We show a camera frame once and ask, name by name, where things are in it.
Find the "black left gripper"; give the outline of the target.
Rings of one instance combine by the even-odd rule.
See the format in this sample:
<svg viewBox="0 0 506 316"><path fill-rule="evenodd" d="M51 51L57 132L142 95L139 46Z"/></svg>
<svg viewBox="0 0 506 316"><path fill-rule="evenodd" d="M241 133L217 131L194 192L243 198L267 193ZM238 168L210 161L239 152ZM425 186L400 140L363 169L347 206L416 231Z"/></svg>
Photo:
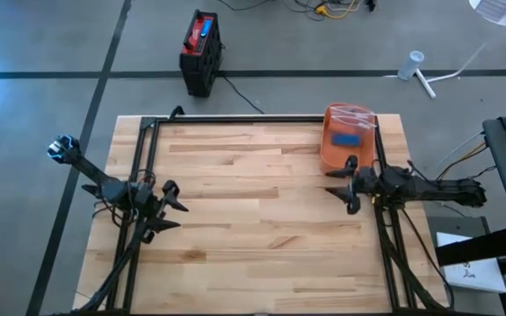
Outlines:
<svg viewBox="0 0 506 316"><path fill-rule="evenodd" d="M167 206L182 212L189 211L188 208L178 202L177 198L180 189L173 180L168 180L164 183L162 192L163 197L161 199L153 196L152 201L146 206L148 211L144 221L146 226L141 237L141 241L145 244L149 244L157 233L180 226L177 222L165 219L165 208Z"/></svg>

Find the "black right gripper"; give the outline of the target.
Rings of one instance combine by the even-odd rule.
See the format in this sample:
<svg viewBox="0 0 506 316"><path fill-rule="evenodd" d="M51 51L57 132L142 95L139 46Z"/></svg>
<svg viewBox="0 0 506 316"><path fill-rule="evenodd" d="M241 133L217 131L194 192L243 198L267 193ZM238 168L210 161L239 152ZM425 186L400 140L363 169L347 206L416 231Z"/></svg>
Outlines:
<svg viewBox="0 0 506 316"><path fill-rule="evenodd" d="M347 169L335 169L325 173L329 177L349 177L350 182L347 187L326 187L325 191L347 202L347 212L350 215L356 214L360 210L360 199L358 197L358 158L350 155L345 163Z"/></svg>

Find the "blue elastic bandage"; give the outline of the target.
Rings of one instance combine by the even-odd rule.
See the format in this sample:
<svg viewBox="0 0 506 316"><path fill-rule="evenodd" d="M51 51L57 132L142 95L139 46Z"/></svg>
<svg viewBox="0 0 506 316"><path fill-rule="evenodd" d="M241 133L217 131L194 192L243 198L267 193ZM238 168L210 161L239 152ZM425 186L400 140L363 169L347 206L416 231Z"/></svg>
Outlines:
<svg viewBox="0 0 506 316"><path fill-rule="evenodd" d="M356 134L335 133L331 137L331 142L334 146L359 147L362 140Z"/></svg>

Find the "orange plastic bin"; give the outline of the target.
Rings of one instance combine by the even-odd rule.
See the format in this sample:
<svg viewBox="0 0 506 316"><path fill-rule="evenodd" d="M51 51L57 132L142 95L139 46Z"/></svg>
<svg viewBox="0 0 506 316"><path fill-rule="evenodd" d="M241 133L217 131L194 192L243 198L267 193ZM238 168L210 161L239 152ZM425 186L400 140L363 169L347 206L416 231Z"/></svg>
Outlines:
<svg viewBox="0 0 506 316"><path fill-rule="evenodd" d="M377 117L376 114L364 107L370 111L372 111L375 114L375 132L373 137L373 144L367 147L340 147L340 146L334 146L331 143L330 139L330 132L328 131L327 125L329 122L330 117L330 110L329 108L331 106L338 106L338 105L354 105L354 104L346 104L346 103L332 103L330 104L325 113L324 113L324 119L323 119L323 126L322 126L322 140L321 140L321 149L320 149L320 169L323 173L329 172L331 170L335 169L342 169L345 166L345 163L350 155L355 155L358 158L358 166L359 167L371 167L372 161L374 159L375 154L375 132L377 127Z"/></svg>

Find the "white floor stand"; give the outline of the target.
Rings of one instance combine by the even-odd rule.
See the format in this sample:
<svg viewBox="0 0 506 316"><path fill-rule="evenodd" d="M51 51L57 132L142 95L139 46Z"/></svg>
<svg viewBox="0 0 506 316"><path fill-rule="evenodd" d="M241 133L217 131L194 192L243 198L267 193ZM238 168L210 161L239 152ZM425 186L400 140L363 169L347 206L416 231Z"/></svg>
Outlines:
<svg viewBox="0 0 506 316"><path fill-rule="evenodd" d="M431 99L435 99L437 97L437 94L436 92L432 89L431 85L435 82L439 82L439 81L443 81L443 80L447 80L447 79L452 79L452 78L455 78L455 77L458 77L460 76L465 70L466 68L477 58L477 56L488 46L489 42L484 42L482 43L474 52L473 54L464 62L464 64L458 68L457 70L451 72L450 74L448 75L441 75L441 76L437 76L437 77L431 77L431 78L427 78L422 70L420 69L420 66L419 66L419 69L416 71L416 73L412 76L412 77L416 77L417 80L419 81L419 83L422 85L422 87L424 88L424 90L427 92L427 94L429 95L429 97ZM395 75L385 75L385 78L397 78L397 72Z"/></svg>

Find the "red and black battery box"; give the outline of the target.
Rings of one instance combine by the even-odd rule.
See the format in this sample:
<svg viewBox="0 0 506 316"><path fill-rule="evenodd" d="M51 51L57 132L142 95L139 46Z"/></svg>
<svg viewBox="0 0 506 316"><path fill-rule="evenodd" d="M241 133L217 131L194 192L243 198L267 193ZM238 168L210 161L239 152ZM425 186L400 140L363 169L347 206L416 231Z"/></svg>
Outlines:
<svg viewBox="0 0 506 316"><path fill-rule="evenodd" d="M179 55L179 68L190 96L210 96L223 47L218 15L195 10Z"/></svg>

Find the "white paper sheet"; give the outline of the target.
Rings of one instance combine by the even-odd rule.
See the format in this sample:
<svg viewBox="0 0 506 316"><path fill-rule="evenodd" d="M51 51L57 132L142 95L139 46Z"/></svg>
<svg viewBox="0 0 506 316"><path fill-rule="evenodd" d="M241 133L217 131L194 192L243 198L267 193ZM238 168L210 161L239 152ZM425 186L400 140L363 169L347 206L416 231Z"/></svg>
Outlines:
<svg viewBox="0 0 506 316"><path fill-rule="evenodd" d="M506 286L495 258L442 267L449 285L461 288L506 293Z"/></svg>

